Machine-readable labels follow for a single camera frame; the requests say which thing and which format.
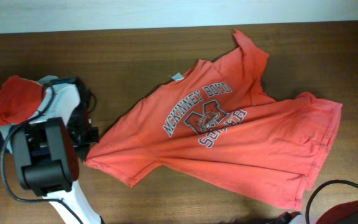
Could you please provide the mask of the red printed t-shirt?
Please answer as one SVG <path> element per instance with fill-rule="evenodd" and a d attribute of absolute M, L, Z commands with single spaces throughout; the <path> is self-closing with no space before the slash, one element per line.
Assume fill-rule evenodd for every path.
<path fill-rule="evenodd" d="M 269 55 L 239 30 L 237 47 L 199 60 L 141 99 L 93 146 L 85 165 L 135 186 L 165 166 L 222 189 L 298 210 L 334 144 L 342 104 L 262 89 Z"/>

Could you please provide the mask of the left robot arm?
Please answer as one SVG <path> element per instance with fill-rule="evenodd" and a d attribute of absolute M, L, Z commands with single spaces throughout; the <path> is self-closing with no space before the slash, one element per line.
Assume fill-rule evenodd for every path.
<path fill-rule="evenodd" d="M 18 197 L 9 187 L 1 155 L 0 170 L 8 194 L 23 203 L 50 203 L 65 223 L 103 223 L 86 199 L 79 183 L 80 162 L 99 129 L 89 117 L 97 99 L 78 77 L 49 79 L 42 85 L 40 107 L 6 136 L 20 186 L 36 198 Z"/>

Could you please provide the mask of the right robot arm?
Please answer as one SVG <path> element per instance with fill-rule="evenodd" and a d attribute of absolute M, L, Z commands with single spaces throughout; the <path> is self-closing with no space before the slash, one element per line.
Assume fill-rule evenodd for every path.
<path fill-rule="evenodd" d="M 358 132 L 357 139 L 334 150 L 334 160 L 301 211 L 286 211 L 262 223 L 358 223 Z"/>

